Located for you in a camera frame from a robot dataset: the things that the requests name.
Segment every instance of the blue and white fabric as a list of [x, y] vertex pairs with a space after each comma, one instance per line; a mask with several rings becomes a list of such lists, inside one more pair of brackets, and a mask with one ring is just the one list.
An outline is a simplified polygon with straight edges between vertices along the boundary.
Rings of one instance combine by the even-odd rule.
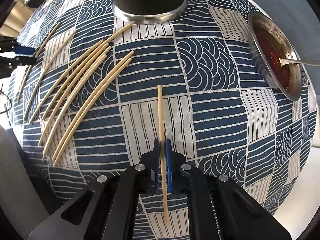
[[[206, 174], [228, 174], [273, 214], [308, 157], [316, 99], [304, 69], [302, 96], [296, 102], [270, 88], [258, 74], [247, 43], [248, 13], [258, 8], [248, 0], [188, 0], [180, 18], [134, 25], [114, 39], [107, 59], [70, 105], [42, 162], [38, 141], [46, 121], [39, 115], [32, 124], [28, 119], [77, 57], [126, 25], [114, 17], [112, 4], [113, 0], [46, 0], [18, 37], [23, 46], [38, 48], [61, 22], [32, 68], [20, 101], [16, 97], [21, 68], [13, 72], [9, 87], [14, 132], [56, 196], [66, 202], [100, 174], [121, 174], [152, 150], [158, 138], [156, 86], [163, 85], [165, 133], [173, 149]], [[74, 30], [75, 36], [42, 80], [24, 123], [42, 69]], [[76, 112], [131, 50], [132, 62], [96, 101], [53, 168], [52, 154]], [[41, 116], [52, 97], [41, 108]], [[186, 197], [169, 195], [167, 228], [162, 205], [161, 194], [139, 197], [133, 239], [189, 239]]]

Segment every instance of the metal ring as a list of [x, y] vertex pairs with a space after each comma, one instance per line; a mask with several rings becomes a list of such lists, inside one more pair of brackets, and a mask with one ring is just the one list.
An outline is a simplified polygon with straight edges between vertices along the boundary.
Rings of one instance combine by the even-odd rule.
[[102, 183], [102, 182], [105, 182], [107, 180], [107, 176], [105, 175], [100, 175], [99, 177], [97, 177], [97, 181]]
[[191, 170], [191, 166], [189, 164], [183, 164], [181, 165], [181, 169], [183, 169], [184, 171], [190, 171]]
[[166, 13], [153, 14], [153, 15], [136, 15], [131, 13], [126, 13], [120, 10], [115, 4], [112, 6], [112, 12], [116, 17], [123, 20], [124, 22], [134, 23], [134, 24], [156, 24], [171, 21], [181, 15], [187, 0], [184, 0], [182, 5], [177, 9]]
[[226, 174], [221, 174], [219, 176], [219, 180], [223, 181], [223, 182], [226, 182], [228, 181], [229, 177], [226, 175]]
[[136, 170], [137, 171], [143, 171], [144, 169], [145, 169], [145, 166], [143, 164], [136, 165]]

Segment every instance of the black cable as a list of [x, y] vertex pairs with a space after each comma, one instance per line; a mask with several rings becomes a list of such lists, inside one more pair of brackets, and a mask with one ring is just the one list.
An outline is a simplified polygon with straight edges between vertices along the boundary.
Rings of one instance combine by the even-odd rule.
[[10, 108], [9, 108], [9, 109], [6, 109], [6, 110], [4, 110], [4, 111], [2, 111], [2, 112], [0, 112], [0, 114], [4, 114], [4, 113], [9, 112], [10, 109], [12, 108], [12, 101], [11, 101], [11, 99], [10, 99], [4, 92], [2, 92], [2, 90], [0, 89], [0, 95], [1, 95], [1, 94], [5, 95], [6, 98], [7, 98], [7, 99], [9, 100], [9, 102], [10, 102]]

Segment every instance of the gray surface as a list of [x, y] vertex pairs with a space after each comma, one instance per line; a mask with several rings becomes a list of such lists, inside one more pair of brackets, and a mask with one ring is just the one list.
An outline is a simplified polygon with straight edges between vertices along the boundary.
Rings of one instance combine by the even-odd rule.
[[15, 144], [0, 126], [0, 206], [24, 239], [49, 215], [40, 201]]
[[[306, 0], [253, 0], [282, 29], [301, 59], [320, 59], [320, 22]], [[320, 67], [306, 65], [320, 95]]]

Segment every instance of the metal bowl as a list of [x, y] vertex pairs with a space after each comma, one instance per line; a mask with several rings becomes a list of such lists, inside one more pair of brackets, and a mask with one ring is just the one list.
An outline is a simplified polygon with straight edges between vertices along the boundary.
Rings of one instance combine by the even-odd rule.
[[287, 89], [283, 88], [276, 75], [273, 73], [262, 49], [258, 43], [257, 37], [253, 28], [261, 28], [269, 32], [273, 38], [282, 47], [287, 59], [298, 59], [293, 46], [288, 41], [287, 37], [280, 30], [280, 28], [268, 17], [260, 12], [251, 12], [248, 17], [249, 33], [248, 43], [252, 60], [258, 70], [263, 76], [263, 79], [270, 87], [280, 90], [291, 101], [297, 101], [302, 92], [300, 64], [289, 64], [290, 69], [290, 83]]

